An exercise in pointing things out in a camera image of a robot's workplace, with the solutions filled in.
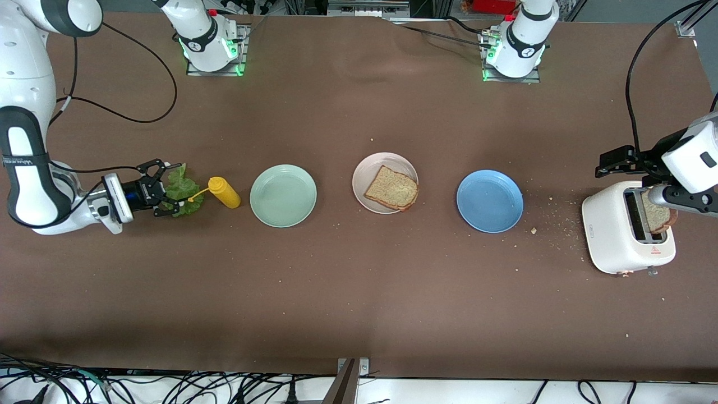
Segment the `green lettuce leaf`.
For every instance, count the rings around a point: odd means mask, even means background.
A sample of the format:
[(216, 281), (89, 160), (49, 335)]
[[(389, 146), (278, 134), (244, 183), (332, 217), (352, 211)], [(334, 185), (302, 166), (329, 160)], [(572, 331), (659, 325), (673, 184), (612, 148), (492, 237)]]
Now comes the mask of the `green lettuce leaf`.
[[(201, 190), (201, 186), (197, 182), (186, 177), (186, 164), (182, 164), (170, 172), (167, 179), (163, 181), (163, 186), (166, 197), (174, 200), (189, 199)], [(185, 200), (178, 212), (172, 214), (172, 217), (195, 214), (201, 208), (203, 201), (204, 194), (196, 196), (192, 201)]]

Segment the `yellow squeeze bottle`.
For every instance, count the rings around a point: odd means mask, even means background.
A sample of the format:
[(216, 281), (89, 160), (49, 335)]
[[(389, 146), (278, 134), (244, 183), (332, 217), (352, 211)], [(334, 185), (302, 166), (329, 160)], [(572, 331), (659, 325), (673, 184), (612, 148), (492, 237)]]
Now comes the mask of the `yellow squeeze bottle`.
[(220, 200), (228, 209), (238, 209), (241, 205), (241, 197), (235, 189), (223, 177), (211, 177), (208, 179), (207, 187), (202, 191), (190, 196), (187, 201), (193, 203), (200, 195), (210, 192), (216, 199)]

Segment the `light-crust bread slice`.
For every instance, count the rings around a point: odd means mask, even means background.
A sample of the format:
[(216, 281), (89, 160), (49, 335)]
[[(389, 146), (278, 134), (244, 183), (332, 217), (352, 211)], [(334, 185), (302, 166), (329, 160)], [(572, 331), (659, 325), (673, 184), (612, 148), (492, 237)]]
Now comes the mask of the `light-crust bread slice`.
[(384, 164), (364, 192), (364, 197), (388, 209), (403, 212), (415, 204), (418, 197), (418, 183), (410, 176), (393, 171)]

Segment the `green plate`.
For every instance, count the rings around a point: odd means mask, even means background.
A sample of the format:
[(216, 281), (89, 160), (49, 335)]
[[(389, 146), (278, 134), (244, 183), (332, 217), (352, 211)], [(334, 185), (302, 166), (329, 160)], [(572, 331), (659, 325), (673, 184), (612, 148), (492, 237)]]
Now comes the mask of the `green plate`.
[(277, 164), (255, 179), (250, 207), (255, 217), (275, 228), (294, 227), (312, 214), (317, 199), (316, 183), (305, 169)]

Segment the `blue plate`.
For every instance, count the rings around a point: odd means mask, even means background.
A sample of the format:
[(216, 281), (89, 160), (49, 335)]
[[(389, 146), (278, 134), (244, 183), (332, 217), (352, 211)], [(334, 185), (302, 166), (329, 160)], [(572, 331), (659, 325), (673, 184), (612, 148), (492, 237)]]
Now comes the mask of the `blue plate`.
[(518, 185), (502, 172), (489, 169), (465, 176), (457, 187), (455, 201), (462, 219), (484, 233), (507, 232), (524, 212)]

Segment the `beige plate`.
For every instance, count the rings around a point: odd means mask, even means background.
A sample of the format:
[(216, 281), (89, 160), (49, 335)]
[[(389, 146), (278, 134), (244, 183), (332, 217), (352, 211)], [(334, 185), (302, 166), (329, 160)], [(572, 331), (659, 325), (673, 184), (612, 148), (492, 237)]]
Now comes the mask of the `beige plate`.
[(357, 165), (352, 175), (352, 191), (359, 204), (370, 212), (374, 214), (395, 214), (400, 210), (381, 205), (379, 202), (365, 197), (366, 191), (374, 181), (375, 176), (379, 174), (382, 166), (387, 166), (393, 171), (410, 177), (416, 183), (419, 182), (415, 167), (408, 159), (396, 153), (375, 153), (370, 154)]

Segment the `white toaster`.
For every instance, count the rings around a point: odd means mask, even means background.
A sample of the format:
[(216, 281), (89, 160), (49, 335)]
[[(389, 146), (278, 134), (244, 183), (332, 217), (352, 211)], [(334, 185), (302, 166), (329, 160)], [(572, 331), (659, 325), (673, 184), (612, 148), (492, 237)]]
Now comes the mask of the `white toaster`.
[(641, 181), (617, 182), (582, 204), (590, 258), (595, 268), (626, 277), (671, 263), (676, 254), (672, 226), (659, 235), (649, 232)]

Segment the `dark-crust bread slice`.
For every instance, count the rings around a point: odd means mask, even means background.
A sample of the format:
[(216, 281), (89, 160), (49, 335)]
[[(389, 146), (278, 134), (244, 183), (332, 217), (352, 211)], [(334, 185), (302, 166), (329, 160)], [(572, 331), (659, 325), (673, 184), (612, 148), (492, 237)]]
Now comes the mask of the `dark-crust bread slice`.
[(654, 204), (648, 197), (648, 191), (643, 192), (642, 200), (650, 233), (659, 235), (666, 232), (677, 221), (677, 210)]

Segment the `red box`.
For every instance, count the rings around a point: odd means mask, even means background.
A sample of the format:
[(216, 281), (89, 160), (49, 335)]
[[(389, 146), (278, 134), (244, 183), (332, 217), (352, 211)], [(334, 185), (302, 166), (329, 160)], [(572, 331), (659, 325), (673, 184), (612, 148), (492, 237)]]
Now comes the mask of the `red box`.
[(470, 10), (486, 15), (510, 15), (518, 0), (470, 0)]

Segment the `grey metal equipment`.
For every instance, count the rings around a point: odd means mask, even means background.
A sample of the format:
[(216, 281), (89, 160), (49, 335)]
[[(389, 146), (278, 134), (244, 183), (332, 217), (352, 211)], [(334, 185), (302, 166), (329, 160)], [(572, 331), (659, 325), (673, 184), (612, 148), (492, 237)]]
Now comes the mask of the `grey metal equipment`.
[(328, 0), (328, 16), (377, 16), (392, 18), (410, 18), (409, 0)]

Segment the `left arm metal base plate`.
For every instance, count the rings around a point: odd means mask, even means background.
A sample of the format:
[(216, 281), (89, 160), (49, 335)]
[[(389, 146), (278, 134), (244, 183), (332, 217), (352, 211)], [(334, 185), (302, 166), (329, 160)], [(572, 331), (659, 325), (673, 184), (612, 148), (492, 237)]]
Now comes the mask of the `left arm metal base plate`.
[(484, 31), (478, 34), (481, 51), (482, 76), (484, 81), (516, 82), (516, 84), (538, 84), (540, 82), (538, 65), (545, 46), (526, 48), (516, 51), (505, 44), (499, 31)]

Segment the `aluminium corner rail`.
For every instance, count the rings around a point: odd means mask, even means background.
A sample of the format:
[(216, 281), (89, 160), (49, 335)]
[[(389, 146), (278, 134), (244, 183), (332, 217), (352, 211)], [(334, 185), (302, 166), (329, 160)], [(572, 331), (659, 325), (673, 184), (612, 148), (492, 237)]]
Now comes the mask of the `aluminium corner rail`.
[(690, 10), (690, 13), (675, 23), (675, 30), (680, 38), (694, 38), (698, 23), (707, 18), (711, 11), (718, 8), (718, 0), (703, 0)]

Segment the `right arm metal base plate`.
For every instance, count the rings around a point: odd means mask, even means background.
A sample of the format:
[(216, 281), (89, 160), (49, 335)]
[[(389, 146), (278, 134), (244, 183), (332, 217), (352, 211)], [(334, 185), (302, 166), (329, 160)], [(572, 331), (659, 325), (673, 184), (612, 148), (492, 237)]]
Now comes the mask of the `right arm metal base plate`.
[(205, 46), (181, 40), (188, 76), (243, 76), (248, 59), (251, 25), (215, 19), (217, 34)]

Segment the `dark metal post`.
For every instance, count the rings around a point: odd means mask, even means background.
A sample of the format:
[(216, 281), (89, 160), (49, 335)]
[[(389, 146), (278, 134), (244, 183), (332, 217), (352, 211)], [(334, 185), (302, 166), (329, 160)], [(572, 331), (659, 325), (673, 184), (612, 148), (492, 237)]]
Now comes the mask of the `dark metal post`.
[(346, 359), (321, 404), (356, 404), (361, 360)]

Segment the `silver metal bracket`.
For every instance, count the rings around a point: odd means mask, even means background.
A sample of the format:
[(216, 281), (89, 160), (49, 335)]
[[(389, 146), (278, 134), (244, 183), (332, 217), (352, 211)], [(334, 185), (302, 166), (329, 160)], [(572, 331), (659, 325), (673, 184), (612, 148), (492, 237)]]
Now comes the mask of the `silver metal bracket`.
[[(338, 360), (338, 374), (344, 368), (344, 364), (348, 361), (348, 358), (339, 358)], [(370, 360), (367, 357), (356, 358), (356, 365), (358, 368), (359, 378), (364, 378), (370, 373)]]

